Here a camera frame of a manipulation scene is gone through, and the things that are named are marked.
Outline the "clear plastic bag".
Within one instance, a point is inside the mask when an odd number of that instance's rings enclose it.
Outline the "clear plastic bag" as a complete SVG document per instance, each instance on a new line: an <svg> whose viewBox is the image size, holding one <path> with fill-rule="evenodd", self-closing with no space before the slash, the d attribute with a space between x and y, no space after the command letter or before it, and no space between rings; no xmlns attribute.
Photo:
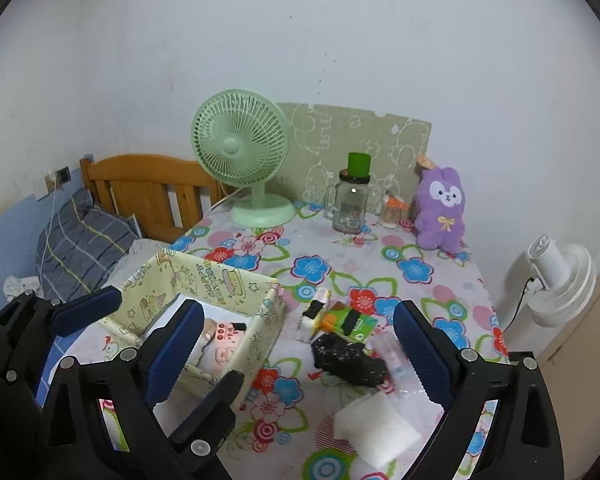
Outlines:
<svg viewBox="0 0 600 480"><path fill-rule="evenodd" d="M380 390L399 398L423 396L422 386L411 361L404 354L400 342L393 333L381 333L370 338L374 355L385 362L387 374Z"/></svg>

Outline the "pink pig tissue pack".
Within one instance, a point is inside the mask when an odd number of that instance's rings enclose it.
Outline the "pink pig tissue pack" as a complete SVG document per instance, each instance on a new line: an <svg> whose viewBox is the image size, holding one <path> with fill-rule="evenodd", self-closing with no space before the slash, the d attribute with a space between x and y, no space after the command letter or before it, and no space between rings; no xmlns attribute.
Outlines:
<svg viewBox="0 0 600 480"><path fill-rule="evenodd" d="M248 324L242 321L206 318L190 358L198 370L219 375L242 343Z"/></svg>

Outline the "white sponge pad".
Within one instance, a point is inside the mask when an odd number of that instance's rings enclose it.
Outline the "white sponge pad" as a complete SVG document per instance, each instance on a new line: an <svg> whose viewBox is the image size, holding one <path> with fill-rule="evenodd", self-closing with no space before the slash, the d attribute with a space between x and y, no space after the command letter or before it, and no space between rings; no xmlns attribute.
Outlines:
<svg viewBox="0 0 600 480"><path fill-rule="evenodd" d="M367 393L334 415L334 438L346 440L375 468L395 460L422 435L394 407L388 394Z"/></svg>

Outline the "black plastic bag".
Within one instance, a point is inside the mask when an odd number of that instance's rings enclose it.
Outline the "black plastic bag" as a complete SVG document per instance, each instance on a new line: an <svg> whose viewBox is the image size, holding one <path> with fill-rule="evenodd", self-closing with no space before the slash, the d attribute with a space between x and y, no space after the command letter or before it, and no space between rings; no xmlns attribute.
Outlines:
<svg viewBox="0 0 600 480"><path fill-rule="evenodd" d="M362 342L349 342L334 333L324 333L311 344L314 366L352 386L377 387L388 376L381 358L369 356Z"/></svg>

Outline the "white crumpled cloth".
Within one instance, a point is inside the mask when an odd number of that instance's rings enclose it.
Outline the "white crumpled cloth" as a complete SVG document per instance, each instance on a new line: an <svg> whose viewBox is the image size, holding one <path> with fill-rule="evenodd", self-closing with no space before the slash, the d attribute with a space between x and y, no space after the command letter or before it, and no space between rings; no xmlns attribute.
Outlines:
<svg viewBox="0 0 600 480"><path fill-rule="evenodd" d="M12 301L25 292L33 292L35 296L40 298L44 297L42 285L37 276L17 278L16 276L11 275L5 278L3 294L7 302Z"/></svg>

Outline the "blue plaid pillow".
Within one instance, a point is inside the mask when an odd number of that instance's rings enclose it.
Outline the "blue plaid pillow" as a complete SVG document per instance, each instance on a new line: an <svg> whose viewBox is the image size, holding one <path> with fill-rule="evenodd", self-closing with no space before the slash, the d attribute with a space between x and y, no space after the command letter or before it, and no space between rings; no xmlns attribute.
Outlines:
<svg viewBox="0 0 600 480"><path fill-rule="evenodd" d="M81 188L38 238L35 269L44 298L62 302L99 289L142 231L135 218L112 214Z"/></svg>

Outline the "green tissue pack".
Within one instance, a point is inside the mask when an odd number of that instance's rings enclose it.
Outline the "green tissue pack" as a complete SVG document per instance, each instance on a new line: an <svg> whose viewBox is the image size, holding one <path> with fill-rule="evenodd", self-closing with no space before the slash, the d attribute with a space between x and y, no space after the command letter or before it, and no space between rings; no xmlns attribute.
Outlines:
<svg viewBox="0 0 600 480"><path fill-rule="evenodd" d="M377 322L378 319L371 315L343 304L335 304L323 315L321 330L324 333L336 334L352 344L365 344Z"/></svg>

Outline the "yellow patterned fabric box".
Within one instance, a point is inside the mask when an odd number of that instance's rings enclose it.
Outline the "yellow patterned fabric box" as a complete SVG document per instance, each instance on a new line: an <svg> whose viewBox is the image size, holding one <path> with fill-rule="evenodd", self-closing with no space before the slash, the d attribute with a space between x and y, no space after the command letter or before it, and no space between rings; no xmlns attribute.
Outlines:
<svg viewBox="0 0 600 480"><path fill-rule="evenodd" d="M224 263L163 249L121 285L119 309L100 321L109 333L131 346L144 342L149 332L179 299L193 299L218 314L246 323L246 333L217 372L207 372L188 361L178 383L198 398L209 393L231 370L244 374L244 385L232 409L246 400L251 384L272 350L284 324L284 302L274 278Z"/></svg>

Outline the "floral tablecloth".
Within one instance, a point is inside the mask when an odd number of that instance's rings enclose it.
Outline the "floral tablecloth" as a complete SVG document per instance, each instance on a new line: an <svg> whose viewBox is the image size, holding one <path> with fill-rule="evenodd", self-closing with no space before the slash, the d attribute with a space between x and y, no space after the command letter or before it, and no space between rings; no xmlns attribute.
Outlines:
<svg viewBox="0 0 600 480"><path fill-rule="evenodd" d="M234 430L219 449L235 479L399 479L441 417L440 406L426 393L408 398L386 393L422 438L382 468L365 463L348 441L334 438L337 412L367 393L384 392L381 385L352 386L316 368L311 345L296 338L300 316L320 287L332 293L325 313L343 304L378 319L370 338L393 333L394 308L412 300L458 348L474 349L488 361L507 358L500 323L468 252L430 252L404 228L388 230L368 220L360 234L344 235L320 206L300 202L282 226L248 229L223 205L166 249L268 276L280 285L283 328L246 400L234 410ZM370 338L364 346L374 354ZM69 353L81 363L100 362L128 347L97 322ZM155 409L162 428L172 431L200 399L177 382Z"/></svg>

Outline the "sushi shaped toy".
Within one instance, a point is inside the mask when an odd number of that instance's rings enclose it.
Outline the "sushi shaped toy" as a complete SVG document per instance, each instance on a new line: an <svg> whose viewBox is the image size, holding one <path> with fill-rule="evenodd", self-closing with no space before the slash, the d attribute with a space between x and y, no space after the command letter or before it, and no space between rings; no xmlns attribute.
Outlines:
<svg viewBox="0 0 600 480"><path fill-rule="evenodd" d="M325 287L317 289L309 307L302 312L297 326L296 338L298 341L308 344L315 334L320 330L322 318L329 305L332 293Z"/></svg>

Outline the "purple plush bunny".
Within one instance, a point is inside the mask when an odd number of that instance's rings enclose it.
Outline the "purple plush bunny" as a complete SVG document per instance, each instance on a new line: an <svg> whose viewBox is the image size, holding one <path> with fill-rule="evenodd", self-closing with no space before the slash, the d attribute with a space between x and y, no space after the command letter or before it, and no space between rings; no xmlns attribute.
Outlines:
<svg viewBox="0 0 600 480"><path fill-rule="evenodd" d="M415 193L414 228L419 247L456 255L465 234L466 196L452 167L423 169Z"/></svg>

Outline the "wooden bed headboard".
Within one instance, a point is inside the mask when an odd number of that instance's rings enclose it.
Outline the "wooden bed headboard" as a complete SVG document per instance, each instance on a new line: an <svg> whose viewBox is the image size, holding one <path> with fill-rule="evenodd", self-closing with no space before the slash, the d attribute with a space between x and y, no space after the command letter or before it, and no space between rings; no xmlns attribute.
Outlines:
<svg viewBox="0 0 600 480"><path fill-rule="evenodd" d="M198 162L166 155L127 154L80 159L85 187L110 214L135 217L147 237L174 242L202 220L201 193L210 203L227 196Z"/></svg>

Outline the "beige door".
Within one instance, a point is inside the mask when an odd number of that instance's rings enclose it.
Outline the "beige door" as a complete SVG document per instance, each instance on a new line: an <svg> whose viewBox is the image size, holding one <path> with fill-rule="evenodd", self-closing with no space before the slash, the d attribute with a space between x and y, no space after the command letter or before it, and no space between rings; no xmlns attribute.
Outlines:
<svg viewBox="0 0 600 480"><path fill-rule="evenodd" d="M566 479L582 479L600 458L600 269L585 303L541 354Z"/></svg>

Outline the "toothpick jar orange lid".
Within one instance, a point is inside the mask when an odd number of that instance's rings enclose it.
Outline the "toothpick jar orange lid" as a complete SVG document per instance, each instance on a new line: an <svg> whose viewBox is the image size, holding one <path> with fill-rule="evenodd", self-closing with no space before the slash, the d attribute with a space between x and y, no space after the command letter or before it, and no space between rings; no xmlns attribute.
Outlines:
<svg viewBox="0 0 600 480"><path fill-rule="evenodd" d="M408 203L402 198L387 193L382 200L379 223L387 229L395 229L407 214Z"/></svg>

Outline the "white standing fan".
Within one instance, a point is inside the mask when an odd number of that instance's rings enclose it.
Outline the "white standing fan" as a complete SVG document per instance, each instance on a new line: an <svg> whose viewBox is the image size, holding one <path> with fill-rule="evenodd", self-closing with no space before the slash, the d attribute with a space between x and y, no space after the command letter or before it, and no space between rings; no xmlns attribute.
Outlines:
<svg viewBox="0 0 600 480"><path fill-rule="evenodd" d="M574 320L592 299L596 270L590 252L580 244L558 244L539 236L526 252L535 273L522 304L535 324L560 327Z"/></svg>

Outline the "glass mason jar mug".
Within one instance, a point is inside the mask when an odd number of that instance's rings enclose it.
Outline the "glass mason jar mug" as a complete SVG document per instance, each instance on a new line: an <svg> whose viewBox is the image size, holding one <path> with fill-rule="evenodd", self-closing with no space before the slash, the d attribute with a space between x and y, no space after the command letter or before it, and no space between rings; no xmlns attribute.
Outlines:
<svg viewBox="0 0 600 480"><path fill-rule="evenodd" d="M365 226L370 176L352 177L339 171L338 181L325 191L324 209L332 228L344 234L360 234Z"/></svg>

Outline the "green cup on jar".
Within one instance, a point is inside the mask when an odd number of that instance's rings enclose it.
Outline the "green cup on jar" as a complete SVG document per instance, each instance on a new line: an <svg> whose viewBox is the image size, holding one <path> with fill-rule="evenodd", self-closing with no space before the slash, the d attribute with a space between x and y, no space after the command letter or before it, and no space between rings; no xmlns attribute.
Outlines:
<svg viewBox="0 0 600 480"><path fill-rule="evenodd" d="M368 179L372 156L368 153L351 152L348 154L347 174L353 179Z"/></svg>

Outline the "green desk fan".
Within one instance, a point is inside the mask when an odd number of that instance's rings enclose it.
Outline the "green desk fan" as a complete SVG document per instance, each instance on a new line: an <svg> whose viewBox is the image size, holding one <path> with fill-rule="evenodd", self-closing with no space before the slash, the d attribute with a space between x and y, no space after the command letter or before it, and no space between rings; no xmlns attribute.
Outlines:
<svg viewBox="0 0 600 480"><path fill-rule="evenodd" d="M291 200L265 191L289 150L286 117L275 103L248 90L215 94L196 111L192 145L214 180L249 191L230 208L235 223L268 229L294 218Z"/></svg>

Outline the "green patterned board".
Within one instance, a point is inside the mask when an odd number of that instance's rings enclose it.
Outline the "green patterned board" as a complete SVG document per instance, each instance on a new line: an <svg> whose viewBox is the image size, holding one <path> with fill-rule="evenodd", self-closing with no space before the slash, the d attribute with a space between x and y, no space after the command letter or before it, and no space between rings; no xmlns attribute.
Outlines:
<svg viewBox="0 0 600 480"><path fill-rule="evenodd" d="M410 202L419 182L417 157L426 153L430 122L372 110L304 103L279 105L288 119L289 152L268 192L323 203L352 152L370 155L370 196L376 211L386 193Z"/></svg>

